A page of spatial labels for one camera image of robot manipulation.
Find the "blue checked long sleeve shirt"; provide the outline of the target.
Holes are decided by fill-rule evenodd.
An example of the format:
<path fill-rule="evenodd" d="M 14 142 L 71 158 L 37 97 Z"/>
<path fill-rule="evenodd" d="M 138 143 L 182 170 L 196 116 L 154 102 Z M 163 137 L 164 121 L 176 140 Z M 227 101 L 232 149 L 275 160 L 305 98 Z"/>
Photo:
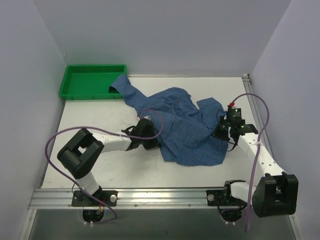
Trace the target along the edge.
<path fill-rule="evenodd" d="M 212 136 L 218 117 L 223 115 L 223 106 L 216 99 L 205 98 L 194 104 L 191 95 L 179 87 L 146 96 L 125 75 L 120 75 L 111 87 L 140 117 L 152 118 L 160 133 L 157 140 L 164 161 L 187 167 L 223 163 L 228 143 Z"/>

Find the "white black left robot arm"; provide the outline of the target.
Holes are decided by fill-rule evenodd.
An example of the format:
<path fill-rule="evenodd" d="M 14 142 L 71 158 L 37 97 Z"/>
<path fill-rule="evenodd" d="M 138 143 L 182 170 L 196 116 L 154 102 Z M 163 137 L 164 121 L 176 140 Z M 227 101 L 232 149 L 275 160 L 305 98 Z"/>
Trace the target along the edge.
<path fill-rule="evenodd" d="M 146 150 L 160 147 L 156 129 L 150 116 L 141 118 L 136 126 L 130 126 L 116 134 L 92 133 L 80 129 L 58 152 L 57 159 L 73 176 L 76 183 L 85 190 L 83 200 L 90 206 L 101 201 L 100 185 L 92 168 L 102 153 L 131 151 L 140 145 Z"/>

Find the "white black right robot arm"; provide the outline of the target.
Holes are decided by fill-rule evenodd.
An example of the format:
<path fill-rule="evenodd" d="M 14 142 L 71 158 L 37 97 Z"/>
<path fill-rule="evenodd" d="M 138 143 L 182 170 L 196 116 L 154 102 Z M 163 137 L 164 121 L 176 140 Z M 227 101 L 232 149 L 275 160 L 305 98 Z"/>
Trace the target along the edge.
<path fill-rule="evenodd" d="M 213 136 L 233 140 L 252 164 L 249 182 L 229 180 L 222 191 L 222 203 L 232 205 L 243 201 L 253 207 L 260 217 L 293 215 L 296 212 L 299 181 L 294 174 L 286 173 L 273 159 L 259 139 L 253 124 L 242 118 L 242 110 L 230 103 L 221 116 Z"/>

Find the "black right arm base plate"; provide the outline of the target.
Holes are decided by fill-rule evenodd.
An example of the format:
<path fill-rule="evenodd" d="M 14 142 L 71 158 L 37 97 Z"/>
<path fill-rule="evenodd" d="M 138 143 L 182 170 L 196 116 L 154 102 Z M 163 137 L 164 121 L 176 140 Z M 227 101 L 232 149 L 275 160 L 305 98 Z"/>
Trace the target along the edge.
<path fill-rule="evenodd" d="M 211 207 L 243 207 L 247 203 L 232 196 L 231 185 L 234 183 L 244 183 L 244 180 L 227 180 L 223 187 L 206 190 L 207 205 Z"/>

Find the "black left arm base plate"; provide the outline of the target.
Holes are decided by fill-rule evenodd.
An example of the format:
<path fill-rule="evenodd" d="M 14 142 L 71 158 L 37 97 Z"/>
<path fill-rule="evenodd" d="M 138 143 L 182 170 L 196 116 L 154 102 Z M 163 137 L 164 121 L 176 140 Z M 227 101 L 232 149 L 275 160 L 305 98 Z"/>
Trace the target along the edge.
<path fill-rule="evenodd" d="M 110 207 L 117 205 L 118 192 L 116 190 L 98 190 L 94 195 L 94 198 L 98 199 L 101 202 L 104 202 Z M 84 194 L 80 190 L 76 190 L 73 193 L 72 207 L 98 207 L 101 206 L 101 203 L 92 199 L 88 195 Z"/>

